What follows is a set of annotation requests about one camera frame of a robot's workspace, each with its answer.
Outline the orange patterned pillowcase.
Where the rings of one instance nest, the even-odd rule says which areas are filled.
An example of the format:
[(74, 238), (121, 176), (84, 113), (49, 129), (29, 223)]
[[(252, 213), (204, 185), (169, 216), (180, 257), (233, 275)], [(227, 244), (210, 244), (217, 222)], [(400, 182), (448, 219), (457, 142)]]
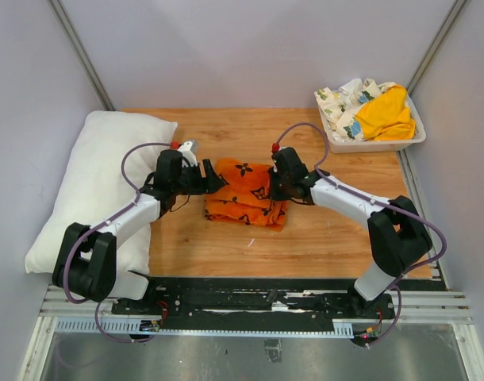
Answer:
[(270, 196), (271, 166), (221, 158), (215, 172), (224, 186), (206, 195), (204, 217), (280, 231), (286, 222), (287, 202)]

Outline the white pillow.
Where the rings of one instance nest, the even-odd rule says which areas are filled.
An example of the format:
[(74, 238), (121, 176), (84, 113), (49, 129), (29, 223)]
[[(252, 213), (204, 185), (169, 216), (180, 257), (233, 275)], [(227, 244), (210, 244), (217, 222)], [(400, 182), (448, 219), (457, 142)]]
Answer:
[(48, 221), (25, 257), (28, 273), (54, 270), (66, 228), (93, 225), (135, 198), (177, 123), (147, 114), (94, 111), (85, 120)]

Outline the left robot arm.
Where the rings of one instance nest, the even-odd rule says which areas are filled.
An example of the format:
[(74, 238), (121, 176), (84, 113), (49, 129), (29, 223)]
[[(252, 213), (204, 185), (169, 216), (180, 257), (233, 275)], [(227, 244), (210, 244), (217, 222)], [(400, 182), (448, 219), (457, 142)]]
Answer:
[(117, 250), (126, 240), (170, 212), (179, 195), (214, 194), (224, 186), (209, 159), (198, 164), (191, 152), (162, 151), (156, 170), (136, 188), (128, 205), (97, 225), (73, 223), (66, 228), (53, 284), (74, 304), (103, 301), (116, 286)]

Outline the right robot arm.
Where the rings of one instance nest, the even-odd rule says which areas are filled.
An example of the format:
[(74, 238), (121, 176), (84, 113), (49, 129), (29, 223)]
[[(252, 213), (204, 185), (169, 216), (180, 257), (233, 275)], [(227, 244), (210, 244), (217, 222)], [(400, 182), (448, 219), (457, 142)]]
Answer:
[(413, 202), (368, 194), (342, 183), (326, 171), (309, 171), (294, 148), (273, 144), (269, 195), (334, 210), (368, 231), (372, 263), (348, 289), (347, 309), (364, 318), (391, 283), (432, 249), (432, 239)]

